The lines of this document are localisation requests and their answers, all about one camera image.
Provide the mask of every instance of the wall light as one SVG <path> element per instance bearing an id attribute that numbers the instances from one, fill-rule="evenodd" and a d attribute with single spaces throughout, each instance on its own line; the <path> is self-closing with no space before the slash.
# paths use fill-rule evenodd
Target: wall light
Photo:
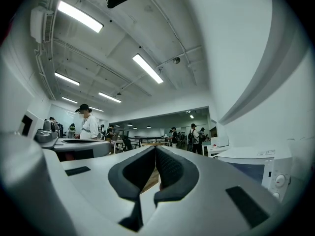
<path id="1" fill-rule="evenodd" d="M 76 101 L 74 101 L 74 100 L 70 100 L 70 99 L 68 99 L 68 98 L 65 98 L 65 97 L 63 97 L 63 99 L 64 100 L 68 100 L 68 101 L 71 101 L 71 102 L 73 102 L 73 103 L 75 103 L 75 104 L 78 104 Z"/>
<path id="2" fill-rule="evenodd" d="M 148 63 L 146 63 L 146 61 L 140 56 L 140 54 L 136 54 L 136 56 L 134 56 L 132 59 L 136 61 L 138 65 L 140 65 L 143 70 L 145 70 L 153 79 L 155 79 L 158 84 L 163 82 L 160 76 L 152 69 L 152 67 L 149 66 Z"/>
<path id="3" fill-rule="evenodd" d="M 95 109 L 95 110 L 98 110 L 98 111 L 104 112 L 103 110 L 98 109 L 98 108 L 92 108 L 92 109 Z"/>
<path id="4" fill-rule="evenodd" d="M 100 22 L 96 21 L 94 18 L 90 17 L 89 15 L 85 14 L 83 11 L 73 7 L 72 5 L 60 1 L 58 5 L 58 10 L 67 14 L 68 16 L 78 20 L 82 24 L 90 27 L 92 30 L 95 30 L 97 33 L 103 28 Z"/>
<path id="5" fill-rule="evenodd" d="M 55 73 L 55 75 L 56 75 L 57 77 L 59 77 L 59 78 L 65 80 L 65 81 L 69 81 L 69 82 L 71 82 L 71 83 L 73 83 L 73 84 L 75 84 L 75 85 L 77 85 L 77 86 L 80 85 L 79 82 L 76 82 L 76 81 L 74 81 L 74 80 L 72 80 L 72 79 L 69 79 L 68 77 L 66 77 L 66 76 L 64 76 L 64 75 L 61 75 L 61 74 L 59 74 L 59 73 Z"/>
<path id="6" fill-rule="evenodd" d="M 116 101 L 116 102 L 118 102 L 118 103 L 121 103 L 121 100 L 115 99 L 115 98 L 113 98 L 113 97 L 111 97 L 111 96 L 109 96 L 109 95 L 107 95 L 107 94 L 105 94 L 105 93 L 99 92 L 98 94 L 101 95 L 101 96 L 103 96 L 103 97 L 106 97 L 106 98 L 108 98 L 108 99 L 110 99 L 110 100 L 113 100 L 113 101 Z"/>

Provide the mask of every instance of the table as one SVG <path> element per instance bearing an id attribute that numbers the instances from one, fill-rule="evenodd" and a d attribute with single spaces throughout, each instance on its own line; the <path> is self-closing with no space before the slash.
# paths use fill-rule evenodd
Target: table
<path id="1" fill-rule="evenodd" d="M 167 144 L 167 146 L 169 146 L 170 142 L 159 142 L 159 143 L 142 143 L 142 146 L 158 146 L 158 145 L 165 145 Z"/>
<path id="2" fill-rule="evenodd" d="M 205 155 L 205 147 L 207 147 L 208 150 L 208 156 L 211 156 L 211 154 L 219 154 L 223 151 L 228 150 L 229 146 L 224 147 L 213 147 L 211 144 L 208 144 L 210 142 L 203 142 L 202 143 L 202 155 Z"/>
<path id="3" fill-rule="evenodd" d="M 119 144 L 119 151 L 120 151 L 120 148 L 121 148 L 121 144 L 123 144 L 123 140 L 116 140 L 116 141 L 111 141 L 111 144 L 114 145 L 114 154 L 116 154 L 116 144 Z"/>

